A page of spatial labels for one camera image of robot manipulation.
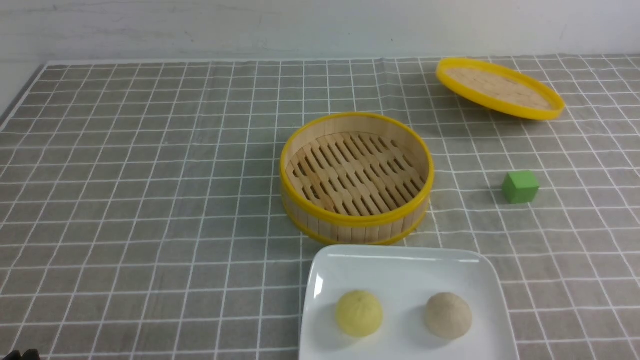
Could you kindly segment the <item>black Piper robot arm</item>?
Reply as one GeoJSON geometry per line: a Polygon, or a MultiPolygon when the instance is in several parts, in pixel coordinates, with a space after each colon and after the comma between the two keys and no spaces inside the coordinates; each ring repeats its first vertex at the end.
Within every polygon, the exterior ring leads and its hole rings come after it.
{"type": "Polygon", "coordinates": [[[4,356],[3,360],[41,360],[41,355],[37,349],[29,349],[25,353],[13,350],[4,356]]]}

